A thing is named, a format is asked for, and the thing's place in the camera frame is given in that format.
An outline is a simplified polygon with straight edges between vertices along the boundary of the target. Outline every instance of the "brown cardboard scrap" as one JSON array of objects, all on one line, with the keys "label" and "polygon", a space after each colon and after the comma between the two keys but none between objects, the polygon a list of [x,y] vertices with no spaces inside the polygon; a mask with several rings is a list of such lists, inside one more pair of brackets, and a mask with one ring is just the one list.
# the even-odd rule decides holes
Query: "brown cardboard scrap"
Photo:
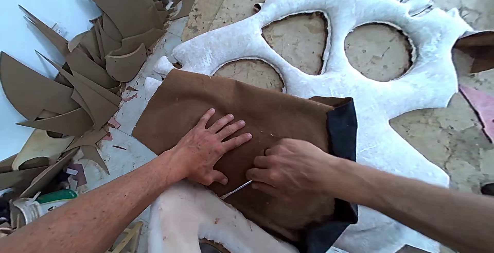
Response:
[{"label": "brown cardboard scrap", "polygon": [[192,6],[194,6],[194,2],[196,0],[182,0],[182,8],[180,8],[180,12],[170,20],[177,20],[179,18],[183,18],[184,16],[189,16],[190,11],[192,10]]},{"label": "brown cardboard scrap", "polygon": [[142,43],[134,52],[121,56],[106,56],[106,70],[115,80],[131,81],[147,59],[146,48]]},{"label": "brown cardboard scrap", "polygon": [[48,136],[46,130],[35,129],[12,163],[12,170],[19,170],[22,163],[45,156],[56,159],[69,146],[73,136],[53,138]]},{"label": "brown cardboard scrap", "polygon": [[96,142],[100,141],[106,133],[107,132],[102,128],[90,130],[84,133],[82,137],[74,140],[72,144],[65,149],[65,151],[69,151],[80,146],[93,146],[96,148]]},{"label": "brown cardboard scrap", "polygon": [[72,52],[72,50],[74,50],[74,48],[76,48],[76,46],[79,45],[79,43],[83,39],[84,35],[86,35],[88,32],[89,32],[89,30],[84,31],[82,33],[79,33],[74,38],[72,38],[72,40],[69,41],[69,44],[67,45],[69,52]]},{"label": "brown cardboard scrap", "polygon": [[81,136],[92,127],[93,122],[89,114],[81,107],[53,118],[34,121],[28,120],[17,124],[73,136]]},{"label": "brown cardboard scrap", "polygon": [[98,92],[94,91],[89,86],[84,84],[80,79],[76,78],[60,67],[55,67],[66,79],[70,81],[77,93],[83,99],[85,105],[84,103],[82,103],[81,106],[90,115],[95,129],[101,128],[108,121],[108,119],[110,119],[111,116],[113,116],[113,114],[118,111],[118,106],[115,106],[113,103],[105,99],[105,97],[101,96]]},{"label": "brown cardboard scrap", "polygon": [[64,39],[64,37],[60,36],[57,32],[55,32],[53,29],[49,28],[46,24],[44,24],[42,21],[40,21],[37,17],[35,17],[33,14],[29,13],[26,9],[24,9],[21,5],[19,5],[19,8],[28,16],[28,19],[30,22],[34,24],[34,26],[45,35],[48,40],[57,48],[57,50],[62,54],[63,56],[66,56],[69,54],[69,48],[67,47],[67,44],[69,43],[67,40]]},{"label": "brown cardboard scrap", "polygon": [[119,85],[118,82],[114,81],[105,69],[100,67],[95,62],[91,61],[86,54],[84,54],[80,49],[74,49],[70,54],[65,57],[65,60],[69,64],[72,71],[76,71],[91,81],[94,81],[98,85],[105,88],[113,88]]},{"label": "brown cardboard scrap", "polygon": [[108,175],[110,172],[108,171],[108,167],[105,164],[105,161],[99,155],[98,150],[92,146],[81,146],[81,150],[83,151],[84,158],[88,160],[94,161],[98,164]]},{"label": "brown cardboard scrap", "polygon": [[92,0],[115,23],[126,38],[139,35],[153,28],[146,8],[137,0]]},{"label": "brown cardboard scrap", "polygon": [[43,170],[36,178],[33,179],[31,184],[26,190],[21,193],[21,197],[32,197],[38,191],[41,191],[48,183],[50,183],[53,178],[64,168],[65,165],[69,164],[77,150],[72,150],[66,155],[64,155],[57,163],[50,165],[48,168]]},{"label": "brown cardboard scrap", "polygon": [[463,37],[454,47],[474,58],[471,73],[494,68],[494,30],[479,31]]},{"label": "brown cardboard scrap", "polygon": [[109,102],[114,104],[115,106],[119,106],[121,98],[111,91],[108,91],[107,89],[101,87],[100,85],[97,85],[93,81],[85,78],[82,76],[80,73],[76,71],[72,71],[72,74],[75,78],[78,80],[82,81],[85,85],[89,86],[91,89],[93,89],[96,93],[100,94],[103,98],[107,99]]},{"label": "brown cardboard scrap", "polygon": [[153,28],[143,34],[122,39],[122,47],[120,49],[112,51],[110,55],[121,56],[129,54],[135,51],[136,48],[138,48],[141,44],[144,44],[146,49],[148,49],[152,47],[152,45],[165,33],[166,30],[164,29]]},{"label": "brown cardboard scrap", "polygon": [[34,120],[42,110],[58,114],[79,108],[70,96],[72,89],[0,53],[0,80],[10,103],[22,116]]},{"label": "brown cardboard scrap", "polygon": [[103,14],[103,30],[114,40],[117,42],[121,42],[123,37],[122,34],[120,34],[119,29],[113,23],[113,21],[110,19],[110,17],[107,14]]}]

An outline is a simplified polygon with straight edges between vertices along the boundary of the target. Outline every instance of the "curved cardboard piece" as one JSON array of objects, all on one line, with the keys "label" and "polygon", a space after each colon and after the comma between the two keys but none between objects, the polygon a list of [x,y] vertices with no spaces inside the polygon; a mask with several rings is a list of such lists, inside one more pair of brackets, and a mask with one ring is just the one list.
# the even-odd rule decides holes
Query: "curved cardboard piece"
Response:
[{"label": "curved cardboard piece", "polygon": [[144,44],[149,49],[161,36],[166,33],[165,29],[150,29],[147,32],[122,39],[122,47],[110,53],[112,56],[121,56],[135,51],[139,45]]},{"label": "curved cardboard piece", "polygon": [[79,108],[70,98],[70,87],[44,77],[4,52],[0,53],[0,80],[10,103],[29,120],[43,110],[64,114]]},{"label": "curved cardboard piece", "polygon": [[74,139],[73,136],[53,138],[48,136],[46,130],[35,129],[28,140],[22,146],[12,163],[13,170],[19,170],[22,163],[40,156],[56,159],[65,151]]},{"label": "curved cardboard piece", "polygon": [[106,70],[115,80],[129,82],[139,73],[146,59],[146,48],[144,44],[141,44],[133,53],[106,56]]},{"label": "curved cardboard piece", "polygon": [[94,161],[98,164],[108,175],[110,172],[108,171],[108,167],[105,164],[105,161],[99,155],[98,149],[92,146],[81,146],[81,150],[83,151],[84,158],[88,160]]},{"label": "curved cardboard piece", "polygon": [[25,121],[18,125],[54,131],[62,134],[81,136],[91,129],[93,122],[82,107],[53,118]]},{"label": "curved cardboard piece", "polygon": [[153,28],[147,9],[137,0],[92,0],[115,23],[122,37],[145,33]]},{"label": "curved cardboard piece", "polygon": [[80,73],[98,85],[105,88],[113,88],[119,85],[118,82],[114,81],[108,73],[106,73],[105,69],[89,59],[89,57],[78,48],[68,54],[65,57],[65,60],[72,71]]}]

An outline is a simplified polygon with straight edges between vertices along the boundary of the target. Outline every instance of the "cardboard spike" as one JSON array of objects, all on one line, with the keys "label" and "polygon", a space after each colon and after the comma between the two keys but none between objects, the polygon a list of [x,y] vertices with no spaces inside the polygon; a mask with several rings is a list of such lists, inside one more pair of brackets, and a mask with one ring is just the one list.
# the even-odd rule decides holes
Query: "cardboard spike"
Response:
[{"label": "cardboard spike", "polygon": [[69,48],[67,47],[69,42],[65,40],[64,37],[60,36],[53,29],[49,28],[46,24],[44,24],[30,12],[28,12],[28,10],[24,9],[21,5],[19,5],[19,8],[24,12],[24,14],[28,16],[28,19],[31,20],[34,26],[39,31],[41,31],[41,33],[45,35],[48,40],[50,40],[50,42],[57,48],[62,56],[65,57],[67,54],[70,53]]},{"label": "cardboard spike", "polygon": [[81,136],[89,130],[93,122],[87,112],[81,107],[53,118],[25,121],[18,125],[54,131],[62,134]]},{"label": "cardboard spike", "polygon": [[122,56],[108,55],[106,57],[106,70],[115,80],[129,82],[137,75],[137,73],[139,73],[139,70],[146,59],[146,48],[144,44],[141,44],[139,48],[132,53]]},{"label": "cardboard spike", "polygon": [[103,159],[99,155],[98,150],[95,147],[81,146],[81,150],[83,151],[85,159],[94,161],[103,169],[103,171],[105,171],[105,173],[107,173],[108,175],[110,174],[110,172],[108,171],[108,167],[105,164],[105,161],[103,161]]},{"label": "cardboard spike", "polygon": [[92,0],[115,23],[122,37],[145,33],[153,28],[147,9],[137,0]]},{"label": "cardboard spike", "polygon": [[43,110],[63,114],[79,108],[70,98],[70,87],[44,77],[4,52],[0,53],[0,80],[10,103],[29,120]]}]

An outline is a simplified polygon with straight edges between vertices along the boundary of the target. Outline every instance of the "cardboard sheet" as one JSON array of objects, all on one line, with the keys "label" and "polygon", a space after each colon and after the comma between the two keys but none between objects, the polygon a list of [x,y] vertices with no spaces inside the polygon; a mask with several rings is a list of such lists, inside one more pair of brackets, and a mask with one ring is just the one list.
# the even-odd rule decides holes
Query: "cardboard sheet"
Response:
[{"label": "cardboard sheet", "polygon": [[115,23],[126,38],[145,33],[153,28],[147,9],[137,0],[92,0]]},{"label": "cardboard sheet", "polygon": [[13,170],[19,170],[22,163],[45,156],[57,159],[74,139],[73,136],[53,138],[48,136],[46,130],[35,129],[12,163]]},{"label": "cardboard sheet", "polygon": [[57,32],[55,32],[53,29],[49,28],[46,24],[44,24],[42,21],[40,21],[37,17],[35,17],[33,14],[29,13],[26,9],[24,9],[21,5],[19,5],[19,8],[28,16],[28,19],[30,22],[33,23],[33,25],[45,35],[48,40],[57,48],[57,50],[62,54],[63,56],[66,56],[69,54],[69,48],[67,47],[67,44],[69,43],[67,40],[65,40],[62,36],[60,36]]},{"label": "cardboard sheet", "polygon": [[103,169],[103,171],[105,171],[105,173],[107,173],[108,175],[110,174],[110,172],[108,171],[108,167],[105,164],[105,161],[103,161],[103,159],[99,155],[98,150],[95,147],[81,146],[81,150],[83,151],[85,159],[94,161]]},{"label": "cardboard sheet", "polygon": [[63,114],[79,108],[70,98],[71,88],[44,77],[4,52],[0,53],[0,80],[10,103],[29,120],[38,117],[42,110]]},{"label": "cardboard sheet", "polygon": [[[171,149],[211,107],[216,113],[207,127],[232,113],[235,121],[243,119],[246,123],[232,137],[245,132],[253,136],[249,142],[226,153],[214,166],[229,179],[227,185],[210,186],[218,196],[244,184],[245,172],[253,168],[254,157],[263,155],[265,149],[281,138],[306,140],[329,151],[326,122],[327,113],[333,107],[231,79],[177,69],[170,71],[149,101],[133,136],[159,155]],[[307,225],[325,221],[334,206],[333,198],[321,194],[307,194],[289,203],[250,186],[225,201],[246,218],[293,242],[301,241],[300,230]]]},{"label": "cardboard sheet", "polygon": [[141,44],[135,51],[126,55],[107,55],[106,71],[115,80],[129,82],[139,73],[146,59],[146,48]]},{"label": "cardboard sheet", "polygon": [[73,136],[81,136],[93,126],[91,117],[82,107],[53,118],[28,120],[17,124]]},{"label": "cardboard sheet", "polygon": [[76,154],[77,150],[72,150],[64,155],[57,163],[50,165],[43,170],[36,178],[33,179],[31,184],[26,190],[21,193],[21,197],[32,197],[38,191],[41,191],[47,184],[49,184],[53,178],[72,160],[72,157]]},{"label": "cardboard sheet", "polygon": [[135,51],[142,43],[146,49],[152,47],[152,45],[166,33],[165,29],[150,29],[149,31],[122,39],[122,47],[120,49],[114,50],[111,55],[121,56],[132,53]]}]

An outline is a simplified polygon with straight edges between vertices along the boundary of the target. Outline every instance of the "cardboard piece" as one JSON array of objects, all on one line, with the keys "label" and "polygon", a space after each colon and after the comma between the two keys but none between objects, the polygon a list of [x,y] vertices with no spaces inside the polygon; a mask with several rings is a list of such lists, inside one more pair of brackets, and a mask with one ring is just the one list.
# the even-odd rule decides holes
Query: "cardboard piece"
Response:
[{"label": "cardboard piece", "polygon": [[70,98],[72,89],[0,53],[0,80],[10,103],[22,116],[34,120],[42,110],[64,114],[79,108]]},{"label": "cardboard piece", "polygon": [[482,122],[484,133],[494,141],[494,97],[472,87],[460,85],[460,92]]},{"label": "cardboard piece", "polygon": [[[50,63],[53,63],[45,56],[43,56]],[[105,97],[101,96],[98,92],[91,89],[89,86],[83,83],[82,80],[76,78],[75,76],[67,73],[64,69],[57,67],[58,71],[70,81],[70,83],[74,86],[77,93],[81,96],[84,103],[81,105],[91,117],[94,128],[101,128],[107,121],[110,119],[113,114],[118,111],[118,106],[115,106],[113,103],[105,99]]]},{"label": "cardboard piece", "polygon": [[135,51],[141,44],[144,44],[146,49],[152,47],[156,41],[166,33],[165,29],[150,29],[149,31],[122,39],[122,47],[110,53],[113,56],[122,56]]},{"label": "cardboard piece", "polygon": [[145,33],[153,28],[146,8],[137,0],[92,0],[115,23],[122,37]]},{"label": "cardboard piece", "polygon": [[119,85],[114,81],[105,69],[89,59],[80,49],[74,49],[65,57],[72,71],[76,71],[89,80],[105,88],[113,88]]},{"label": "cardboard piece", "polygon": [[454,47],[474,58],[471,73],[494,68],[494,30],[470,34],[456,41]]},{"label": "cardboard piece", "polygon": [[180,11],[178,14],[174,17],[172,17],[170,20],[177,20],[179,18],[183,18],[184,16],[189,16],[190,11],[192,10],[192,7],[194,6],[194,2],[196,0],[182,0],[182,8],[180,8]]},{"label": "cardboard piece", "polygon": [[81,107],[53,118],[34,121],[28,120],[17,124],[73,136],[81,136],[92,127],[93,122],[89,114]]},{"label": "cardboard piece", "polygon": [[35,129],[21,151],[17,153],[12,163],[12,170],[19,170],[22,163],[40,156],[57,159],[73,139],[73,136],[53,138],[48,136],[46,130]]},{"label": "cardboard piece", "polygon": [[98,164],[108,175],[110,172],[108,171],[108,167],[105,164],[105,161],[99,155],[98,150],[92,146],[81,146],[81,150],[83,151],[84,158],[88,160],[94,161]]},{"label": "cardboard piece", "polygon": [[67,47],[68,41],[64,39],[64,37],[60,36],[53,29],[49,28],[46,24],[40,21],[33,14],[29,13],[26,9],[24,9],[21,5],[19,8],[27,15],[29,21],[39,30],[43,35],[45,35],[48,40],[57,48],[57,50],[62,54],[62,56],[66,56],[70,53],[69,48]]},{"label": "cardboard piece", "polygon": [[107,132],[102,128],[90,130],[84,133],[82,137],[74,140],[72,144],[70,144],[70,146],[65,149],[65,151],[69,151],[80,146],[93,146],[94,148],[96,148],[96,142],[100,141],[106,135],[106,133]]},{"label": "cardboard piece", "polygon": [[53,178],[65,167],[76,154],[77,150],[72,150],[66,155],[64,155],[57,163],[50,165],[48,168],[43,170],[36,178],[33,179],[31,184],[26,190],[21,193],[21,197],[32,197],[38,191],[41,191],[48,183],[50,183]]},{"label": "cardboard piece", "polygon": [[129,82],[139,73],[146,59],[146,48],[141,44],[134,52],[126,55],[107,55],[106,71],[115,80]]}]

